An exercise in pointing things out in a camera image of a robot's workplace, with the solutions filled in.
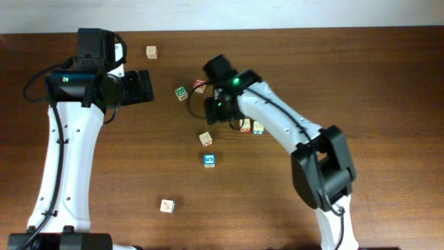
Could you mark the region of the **plain wooden block row end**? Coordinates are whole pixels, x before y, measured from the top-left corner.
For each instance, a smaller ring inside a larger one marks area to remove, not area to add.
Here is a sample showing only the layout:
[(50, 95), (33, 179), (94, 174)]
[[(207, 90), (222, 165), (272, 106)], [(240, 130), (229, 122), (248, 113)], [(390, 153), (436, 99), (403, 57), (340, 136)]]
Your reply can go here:
[(163, 213), (174, 213), (176, 203), (173, 200), (163, 199), (160, 204), (160, 211)]

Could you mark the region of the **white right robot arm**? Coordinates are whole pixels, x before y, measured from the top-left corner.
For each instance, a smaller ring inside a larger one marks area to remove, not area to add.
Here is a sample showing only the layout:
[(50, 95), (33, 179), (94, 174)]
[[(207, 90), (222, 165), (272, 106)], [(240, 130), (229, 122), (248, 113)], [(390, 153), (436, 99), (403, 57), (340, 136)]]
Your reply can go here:
[(321, 248), (358, 249), (350, 216), (357, 175), (343, 132), (304, 118), (256, 72), (238, 72), (223, 55), (208, 61), (203, 70), (214, 91), (204, 102), (208, 124), (246, 117), (259, 122), (291, 157), (293, 186), (316, 214)]

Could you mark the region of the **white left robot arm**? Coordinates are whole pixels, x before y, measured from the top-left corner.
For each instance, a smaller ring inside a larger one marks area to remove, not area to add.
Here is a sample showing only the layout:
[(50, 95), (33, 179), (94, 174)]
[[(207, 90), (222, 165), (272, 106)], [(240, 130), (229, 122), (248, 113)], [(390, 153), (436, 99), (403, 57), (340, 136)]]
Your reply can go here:
[(126, 72), (123, 38), (81, 28), (77, 54), (45, 69), (49, 142), (44, 173), (25, 233), (8, 249), (120, 249), (108, 233), (90, 231), (89, 185), (94, 149), (108, 109), (154, 100), (146, 70)]

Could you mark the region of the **blue K wooden block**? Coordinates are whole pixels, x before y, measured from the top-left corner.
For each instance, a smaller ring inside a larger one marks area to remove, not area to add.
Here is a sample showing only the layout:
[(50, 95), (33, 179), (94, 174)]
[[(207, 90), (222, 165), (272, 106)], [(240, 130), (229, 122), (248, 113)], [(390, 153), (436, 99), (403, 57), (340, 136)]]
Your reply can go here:
[(252, 132), (254, 135), (263, 135), (264, 134), (264, 127), (259, 122), (254, 121)]

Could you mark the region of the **ice cream wooden block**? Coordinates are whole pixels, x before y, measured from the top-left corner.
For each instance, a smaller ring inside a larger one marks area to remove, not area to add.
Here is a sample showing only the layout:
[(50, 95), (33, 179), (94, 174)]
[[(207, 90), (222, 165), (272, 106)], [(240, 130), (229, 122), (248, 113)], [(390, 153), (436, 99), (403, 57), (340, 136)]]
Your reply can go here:
[(199, 137), (201, 144), (204, 147), (208, 147), (213, 144), (213, 139), (212, 139), (209, 132), (204, 132), (204, 133), (200, 134), (198, 137)]

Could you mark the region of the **yellow J wooden block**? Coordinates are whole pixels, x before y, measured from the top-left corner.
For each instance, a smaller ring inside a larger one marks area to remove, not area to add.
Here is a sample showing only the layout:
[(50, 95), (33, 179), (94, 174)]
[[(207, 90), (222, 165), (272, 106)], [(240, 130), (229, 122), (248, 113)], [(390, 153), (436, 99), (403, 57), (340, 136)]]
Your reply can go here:
[(216, 158), (214, 154), (205, 154), (203, 158), (204, 167), (215, 167)]

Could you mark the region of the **red I wooden block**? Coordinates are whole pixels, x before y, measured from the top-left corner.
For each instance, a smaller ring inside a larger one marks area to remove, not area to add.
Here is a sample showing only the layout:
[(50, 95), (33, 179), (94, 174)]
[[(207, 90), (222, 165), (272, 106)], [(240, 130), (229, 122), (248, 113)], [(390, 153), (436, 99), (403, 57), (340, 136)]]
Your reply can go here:
[(239, 130), (241, 133), (248, 133), (251, 130), (249, 118), (241, 119), (239, 121)]

